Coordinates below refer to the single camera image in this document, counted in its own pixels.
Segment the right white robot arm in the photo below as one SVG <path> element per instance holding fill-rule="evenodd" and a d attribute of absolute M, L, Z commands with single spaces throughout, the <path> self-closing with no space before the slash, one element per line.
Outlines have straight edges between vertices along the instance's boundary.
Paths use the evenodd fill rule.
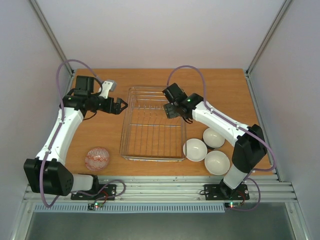
<path fill-rule="evenodd" d="M 176 83 L 162 93 L 168 101 L 163 106 L 167 118 L 181 117 L 188 124 L 202 123 L 233 146 L 232 166 L 220 181 L 219 191 L 225 199 L 234 197 L 239 185 L 268 153 L 261 127 L 236 122 L 197 93 L 188 96 Z"/>

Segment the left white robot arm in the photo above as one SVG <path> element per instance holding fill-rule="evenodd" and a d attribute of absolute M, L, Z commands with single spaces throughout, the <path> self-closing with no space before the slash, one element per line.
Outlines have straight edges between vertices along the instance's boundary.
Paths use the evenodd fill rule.
<path fill-rule="evenodd" d="M 75 87 L 62 98 L 57 120 L 46 143 L 35 158 L 24 162 L 23 169 L 32 192 L 67 196 L 82 191 L 89 199 L 100 195 L 96 176 L 72 174 L 65 166 L 71 141 L 87 112 L 119 115 L 128 107 L 121 98 L 109 96 L 109 92 L 116 89 L 115 81 L 99 82 L 99 90 L 94 92 L 96 82 L 95 77 L 76 77 Z"/>

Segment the red patterned bowl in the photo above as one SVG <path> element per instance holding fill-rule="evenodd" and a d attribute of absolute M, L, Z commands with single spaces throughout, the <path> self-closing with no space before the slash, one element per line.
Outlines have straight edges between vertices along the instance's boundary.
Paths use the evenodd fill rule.
<path fill-rule="evenodd" d="M 84 163 L 90 171 L 104 170 L 110 161 L 109 152 L 103 147 L 95 147 L 91 149 L 85 157 Z"/>

